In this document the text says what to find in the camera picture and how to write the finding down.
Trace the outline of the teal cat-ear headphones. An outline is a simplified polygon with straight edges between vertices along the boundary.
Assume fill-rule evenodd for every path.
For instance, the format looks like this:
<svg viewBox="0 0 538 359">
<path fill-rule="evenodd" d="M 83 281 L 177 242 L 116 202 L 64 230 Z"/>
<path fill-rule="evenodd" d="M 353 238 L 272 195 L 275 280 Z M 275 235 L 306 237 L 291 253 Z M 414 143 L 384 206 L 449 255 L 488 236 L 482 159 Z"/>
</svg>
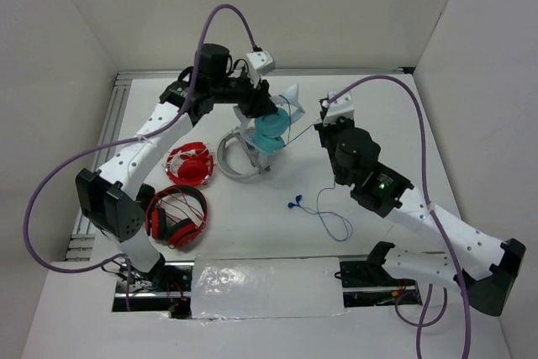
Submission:
<svg viewBox="0 0 538 359">
<path fill-rule="evenodd" d="M 267 156 L 273 156 L 281 150 L 286 142 L 282 135 L 291 128 L 304 114 L 305 109 L 298 101 L 299 85 L 294 83 L 284 93 L 271 96 L 271 101 L 277 106 L 274 114 L 268 114 L 254 119 L 247 118 L 239 106 L 233 110 L 240 121 L 239 133 L 247 145 Z"/>
</svg>

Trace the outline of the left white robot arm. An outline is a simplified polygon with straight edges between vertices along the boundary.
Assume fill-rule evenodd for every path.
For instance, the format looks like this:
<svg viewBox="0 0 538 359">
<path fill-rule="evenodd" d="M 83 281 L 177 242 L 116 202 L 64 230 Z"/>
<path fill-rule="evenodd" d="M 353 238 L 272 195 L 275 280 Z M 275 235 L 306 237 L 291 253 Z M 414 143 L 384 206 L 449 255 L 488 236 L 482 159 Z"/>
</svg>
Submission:
<svg viewBox="0 0 538 359">
<path fill-rule="evenodd" d="M 144 180 L 214 105 L 232 104 L 250 119 L 277 110 L 264 78 L 275 67 L 268 51 L 256 48 L 247 54 L 246 67 L 237 77 L 230 73 L 229 50 L 222 45 L 205 44 L 195 56 L 197 65 L 185 68 L 166 87 L 133 144 L 96 171 L 83 169 L 76 176 L 82 214 L 116 242 L 136 270 L 137 283 L 148 291 L 165 283 L 166 261 L 143 230 L 145 209 L 135 199 Z"/>
</svg>

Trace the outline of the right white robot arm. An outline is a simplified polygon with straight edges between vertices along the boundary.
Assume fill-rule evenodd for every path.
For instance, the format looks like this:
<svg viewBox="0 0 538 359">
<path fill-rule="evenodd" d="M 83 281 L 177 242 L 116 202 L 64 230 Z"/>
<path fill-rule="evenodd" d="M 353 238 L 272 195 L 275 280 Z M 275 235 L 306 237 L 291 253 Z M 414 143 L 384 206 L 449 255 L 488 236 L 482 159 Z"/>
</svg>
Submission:
<svg viewBox="0 0 538 359">
<path fill-rule="evenodd" d="M 379 144 L 353 120 L 339 118 L 314 128 L 328 153 L 335 182 L 349 187 L 352 199 L 446 252 L 432 256 L 380 241 L 367 257 L 370 281 L 384 285 L 392 278 L 413 278 L 454 291 L 466 290 L 472 308 L 499 317 L 520 273 L 525 245 L 514 238 L 487 235 L 426 202 L 424 193 L 408 178 L 379 162 Z"/>
</svg>

